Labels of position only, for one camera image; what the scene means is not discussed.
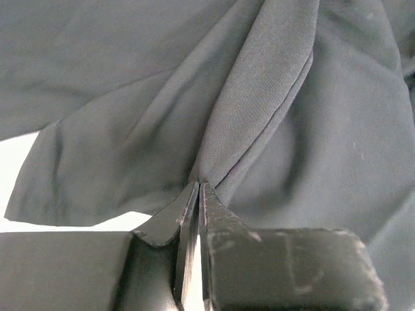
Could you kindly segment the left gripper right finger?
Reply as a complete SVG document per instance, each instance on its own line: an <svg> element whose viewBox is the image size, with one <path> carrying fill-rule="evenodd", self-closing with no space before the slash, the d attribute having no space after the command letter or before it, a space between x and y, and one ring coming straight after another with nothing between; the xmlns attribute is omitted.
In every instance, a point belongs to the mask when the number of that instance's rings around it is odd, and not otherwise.
<svg viewBox="0 0 415 311"><path fill-rule="evenodd" d="M361 239L343 229L252 229L200 187L206 310L387 310Z"/></svg>

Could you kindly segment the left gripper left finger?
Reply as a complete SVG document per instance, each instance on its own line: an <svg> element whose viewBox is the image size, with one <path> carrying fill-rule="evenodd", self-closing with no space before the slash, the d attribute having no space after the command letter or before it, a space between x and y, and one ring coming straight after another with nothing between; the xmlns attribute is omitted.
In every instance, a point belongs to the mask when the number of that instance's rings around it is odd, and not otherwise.
<svg viewBox="0 0 415 311"><path fill-rule="evenodd" d="M198 184L132 231L1 234L2 310L180 310Z"/></svg>

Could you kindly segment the black trousers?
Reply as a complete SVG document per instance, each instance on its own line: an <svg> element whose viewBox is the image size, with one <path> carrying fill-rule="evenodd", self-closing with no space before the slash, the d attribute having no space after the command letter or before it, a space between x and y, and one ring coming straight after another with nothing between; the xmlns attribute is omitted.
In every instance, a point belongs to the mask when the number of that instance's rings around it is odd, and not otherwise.
<svg viewBox="0 0 415 311"><path fill-rule="evenodd" d="M92 226L210 183L253 227L343 227L414 309L413 1L2 1L5 216Z"/></svg>

